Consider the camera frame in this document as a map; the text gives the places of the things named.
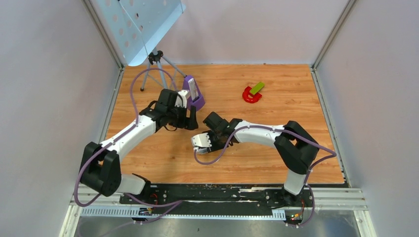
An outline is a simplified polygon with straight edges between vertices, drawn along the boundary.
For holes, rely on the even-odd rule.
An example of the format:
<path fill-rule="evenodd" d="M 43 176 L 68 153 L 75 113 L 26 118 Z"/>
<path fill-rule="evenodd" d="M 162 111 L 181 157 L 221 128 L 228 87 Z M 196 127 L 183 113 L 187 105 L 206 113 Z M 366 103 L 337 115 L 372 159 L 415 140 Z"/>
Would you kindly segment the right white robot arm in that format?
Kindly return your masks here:
<path fill-rule="evenodd" d="M 308 169 L 320 149 L 317 141 L 296 121 L 285 125 L 262 125 L 243 119 L 223 119 L 212 112 L 204 119 L 208 128 L 192 137 L 198 154 L 223 150 L 235 143 L 255 143 L 275 148 L 288 168 L 282 192 L 283 202 L 295 206 L 302 199 Z"/>

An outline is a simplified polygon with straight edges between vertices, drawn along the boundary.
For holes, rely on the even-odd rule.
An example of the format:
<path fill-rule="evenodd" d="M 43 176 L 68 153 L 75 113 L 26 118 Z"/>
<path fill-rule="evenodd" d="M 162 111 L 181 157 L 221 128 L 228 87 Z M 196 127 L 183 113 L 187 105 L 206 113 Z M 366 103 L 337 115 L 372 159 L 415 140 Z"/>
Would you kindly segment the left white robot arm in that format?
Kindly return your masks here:
<path fill-rule="evenodd" d="M 134 121 L 101 143 L 90 142 L 84 148 L 79 182 L 109 197 L 114 193 L 130 193 L 139 204 L 151 199 L 149 181 L 135 174 L 123 174 L 122 160 L 144 139 L 168 125 L 175 129 L 198 128 L 196 108 L 188 107 L 189 90 L 163 89 L 158 100 L 137 113 Z"/>

